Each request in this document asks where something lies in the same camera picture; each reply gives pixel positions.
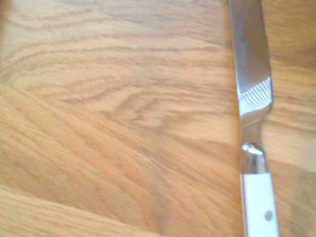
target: knife handle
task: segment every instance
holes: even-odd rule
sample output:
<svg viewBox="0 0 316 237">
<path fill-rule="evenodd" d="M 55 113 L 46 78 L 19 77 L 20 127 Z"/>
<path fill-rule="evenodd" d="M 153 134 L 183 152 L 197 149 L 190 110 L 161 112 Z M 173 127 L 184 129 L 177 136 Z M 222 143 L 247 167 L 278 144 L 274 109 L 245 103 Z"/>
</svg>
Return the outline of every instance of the knife handle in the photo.
<svg viewBox="0 0 316 237">
<path fill-rule="evenodd" d="M 278 237 L 270 173 L 240 174 L 245 237 Z"/>
</svg>

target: knife bolster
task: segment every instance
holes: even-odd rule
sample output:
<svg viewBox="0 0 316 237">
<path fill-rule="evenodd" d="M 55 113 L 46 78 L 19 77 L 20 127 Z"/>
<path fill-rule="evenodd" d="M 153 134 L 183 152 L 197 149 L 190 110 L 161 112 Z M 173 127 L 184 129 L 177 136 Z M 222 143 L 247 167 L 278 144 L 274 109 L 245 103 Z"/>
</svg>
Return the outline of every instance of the knife bolster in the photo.
<svg viewBox="0 0 316 237">
<path fill-rule="evenodd" d="M 264 174 L 269 172 L 263 147 L 256 142 L 245 143 L 241 148 L 241 174 Z"/>
</svg>

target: knife blade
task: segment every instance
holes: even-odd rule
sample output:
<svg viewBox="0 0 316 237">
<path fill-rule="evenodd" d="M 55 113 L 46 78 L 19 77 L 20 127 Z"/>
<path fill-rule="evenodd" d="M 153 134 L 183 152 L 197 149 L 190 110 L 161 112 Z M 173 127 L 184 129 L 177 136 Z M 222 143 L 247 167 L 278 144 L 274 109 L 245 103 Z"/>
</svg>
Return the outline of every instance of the knife blade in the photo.
<svg viewBox="0 0 316 237">
<path fill-rule="evenodd" d="M 277 237 L 277 213 L 260 129 L 272 109 L 268 40 L 261 0 L 230 0 L 239 120 L 245 237 Z"/>
</svg>

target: wood grain pattern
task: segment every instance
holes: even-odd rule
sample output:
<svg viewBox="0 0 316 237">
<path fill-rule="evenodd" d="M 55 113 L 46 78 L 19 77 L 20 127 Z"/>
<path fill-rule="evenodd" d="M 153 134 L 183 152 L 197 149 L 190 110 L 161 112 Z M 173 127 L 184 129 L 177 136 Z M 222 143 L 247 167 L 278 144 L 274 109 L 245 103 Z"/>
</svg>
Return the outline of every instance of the wood grain pattern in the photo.
<svg viewBox="0 0 316 237">
<path fill-rule="evenodd" d="M 263 7 L 280 236 L 313 236 L 316 2 Z M 0 235 L 242 236 L 228 1 L 6 0 L 0 23 Z"/>
</svg>

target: oak wood grain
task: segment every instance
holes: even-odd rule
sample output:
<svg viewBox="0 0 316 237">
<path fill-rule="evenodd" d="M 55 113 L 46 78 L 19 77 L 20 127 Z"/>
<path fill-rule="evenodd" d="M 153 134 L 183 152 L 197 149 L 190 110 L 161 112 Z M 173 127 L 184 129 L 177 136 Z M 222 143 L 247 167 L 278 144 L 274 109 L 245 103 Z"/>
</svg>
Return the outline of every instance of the oak wood grain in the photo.
<svg viewBox="0 0 316 237">
<path fill-rule="evenodd" d="M 316 5 L 263 7 L 280 236 L 313 236 Z M 0 23 L 0 233 L 242 236 L 228 1 L 6 0 Z"/>
</svg>

